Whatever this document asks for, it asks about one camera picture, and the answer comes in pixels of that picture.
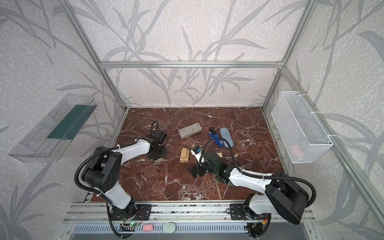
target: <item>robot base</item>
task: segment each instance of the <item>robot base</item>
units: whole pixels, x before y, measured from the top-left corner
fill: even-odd
[[[131,221],[148,221],[151,214],[151,204],[136,204],[136,215],[131,219]],[[112,221],[121,221],[127,216],[121,212],[121,209],[112,207],[111,209],[111,220]]]

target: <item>gray sponge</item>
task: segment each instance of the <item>gray sponge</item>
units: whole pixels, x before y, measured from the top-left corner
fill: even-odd
[[[198,132],[201,132],[201,126],[198,122],[182,129],[179,129],[179,135],[181,139],[189,137]]]
[[[232,141],[231,135],[229,134],[228,128],[226,128],[226,127],[220,128],[220,135],[222,138],[224,138],[225,140],[228,141],[228,143],[231,147],[233,147],[233,141]],[[226,148],[229,148],[226,142],[224,142],[224,146]]]

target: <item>pink object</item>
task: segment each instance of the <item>pink object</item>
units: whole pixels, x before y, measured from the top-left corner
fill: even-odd
[[[292,150],[293,155],[295,157],[301,158],[304,155],[304,153],[300,150],[300,146],[298,144],[293,145],[291,147],[291,150]]]
[[[143,226],[144,232],[150,232],[153,231],[153,225],[152,224],[146,224]]]

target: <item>plastic shelf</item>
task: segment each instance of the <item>plastic shelf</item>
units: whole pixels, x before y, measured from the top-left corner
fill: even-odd
[[[97,105],[67,94],[9,153],[22,162],[57,162]]]

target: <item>wooden block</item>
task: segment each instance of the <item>wooden block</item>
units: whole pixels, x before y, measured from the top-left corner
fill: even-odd
[[[188,160],[189,160],[189,151],[187,149],[187,156],[185,157],[184,162],[188,162]]]
[[[183,148],[180,153],[180,162],[185,162],[185,160],[188,161],[188,157],[189,157],[188,149]]]

